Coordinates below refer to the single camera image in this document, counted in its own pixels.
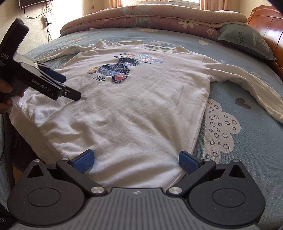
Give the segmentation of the white printed sweatshirt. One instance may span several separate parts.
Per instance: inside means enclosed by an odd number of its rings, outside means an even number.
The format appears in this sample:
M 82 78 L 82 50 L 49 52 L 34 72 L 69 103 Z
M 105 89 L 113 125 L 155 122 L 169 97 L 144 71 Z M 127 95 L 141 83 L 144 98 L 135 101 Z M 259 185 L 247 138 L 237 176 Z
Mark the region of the white printed sweatshirt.
M 209 113 L 213 142 L 229 146 L 239 124 L 209 102 L 210 85 L 232 81 L 282 122 L 282 97 L 246 72 L 211 57 L 142 41 L 99 40 L 91 47 L 72 46 L 43 60 L 75 53 L 59 68 L 78 101 L 53 101 L 28 89 L 15 104 L 10 121 L 44 162 L 74 158 L 93 150 L 88 176 L 105 188 L 167 189 L 184 175 L 178 155 L 194 151 L 203 116 Z

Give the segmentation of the blue patterned bed sheet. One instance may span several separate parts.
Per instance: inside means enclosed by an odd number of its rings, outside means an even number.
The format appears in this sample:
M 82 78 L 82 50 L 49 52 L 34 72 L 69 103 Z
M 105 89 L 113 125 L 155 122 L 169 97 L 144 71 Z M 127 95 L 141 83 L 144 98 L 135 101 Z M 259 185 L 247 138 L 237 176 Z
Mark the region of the blue patterned bed sheet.
M 72 45 L 89 46 L 100 39 L 110 42 L 141 40 L 162 47 L 182 46 L 220 63 L 238 66 L 282 94 L 282 81 L 267 61 L 214 40 L 166 30 L 134 27 L 76 32 L 37 46 L 28 55 L 38 58 Z M 259 226 L 278 229 L 282 226 L 282 124 L 274 120 L 249 92 L 233 82 L 212 83 L 210 99 L 217 102 L 224 113 L 235 117 L 241 126 L 240 132 L 232 135 L 233 150 L 220 152 L 220 162 L 224 164 L 232 159 L 243 162 L 266 199 Z

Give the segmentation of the wooden headboard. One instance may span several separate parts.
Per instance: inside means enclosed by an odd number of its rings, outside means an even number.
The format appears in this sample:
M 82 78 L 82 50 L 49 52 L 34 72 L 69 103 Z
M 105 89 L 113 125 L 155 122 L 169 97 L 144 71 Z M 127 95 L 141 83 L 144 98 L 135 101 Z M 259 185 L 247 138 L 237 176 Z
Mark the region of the wooden headboard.
M 282 14 L 274 6 L 261 5 L 252 10 L 247 24 L 258 31 L 271 48 L 276 60 L 270 61 L 269 66 L 282 78 Z

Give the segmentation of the pink striped curtain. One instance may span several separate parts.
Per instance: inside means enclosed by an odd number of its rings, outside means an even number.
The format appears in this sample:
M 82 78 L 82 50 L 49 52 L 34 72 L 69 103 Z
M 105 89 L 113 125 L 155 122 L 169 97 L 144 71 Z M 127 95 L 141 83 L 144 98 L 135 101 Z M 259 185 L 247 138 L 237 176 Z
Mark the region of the pink striped curtain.
M 200 9 L 224 11 L 228 9 L 229 0 L 201 0 Z

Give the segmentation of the green flower pillow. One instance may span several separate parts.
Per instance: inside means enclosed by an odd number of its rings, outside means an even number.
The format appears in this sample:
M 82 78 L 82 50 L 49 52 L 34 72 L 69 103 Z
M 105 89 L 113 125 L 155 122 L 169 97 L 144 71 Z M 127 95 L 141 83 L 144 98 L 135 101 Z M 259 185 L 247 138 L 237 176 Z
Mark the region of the green flower pillow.
M 246 24 L 224 25 L 220 29 L 218 41 L 265 60 L 276 60 L 261 34 Z

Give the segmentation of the wall power strip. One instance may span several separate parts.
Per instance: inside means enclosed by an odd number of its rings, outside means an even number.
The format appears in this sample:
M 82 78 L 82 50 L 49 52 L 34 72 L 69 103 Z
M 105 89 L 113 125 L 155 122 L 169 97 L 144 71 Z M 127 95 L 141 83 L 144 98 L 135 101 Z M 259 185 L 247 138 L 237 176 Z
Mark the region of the wall power strip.
M 44 27 L 48 27 L 51 24 L 51 22 L 48 20 L 48 17 L 44 14 L 43 15 L 43 25 Z

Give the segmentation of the pink floral folded quilt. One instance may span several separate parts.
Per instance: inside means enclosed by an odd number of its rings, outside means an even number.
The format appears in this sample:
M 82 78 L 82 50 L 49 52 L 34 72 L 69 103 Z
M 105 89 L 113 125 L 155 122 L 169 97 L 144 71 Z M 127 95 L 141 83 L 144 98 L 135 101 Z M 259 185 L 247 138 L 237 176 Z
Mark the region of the pink floral folded quilt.
M 216 40 L 227 24 L 244 25 L 245 15 L 234 11 L 210 11 L 173 4 L 140 4 L 101 10 L 65 24 L 62 36 L 105 28 L 145 28 L 192 34 Z

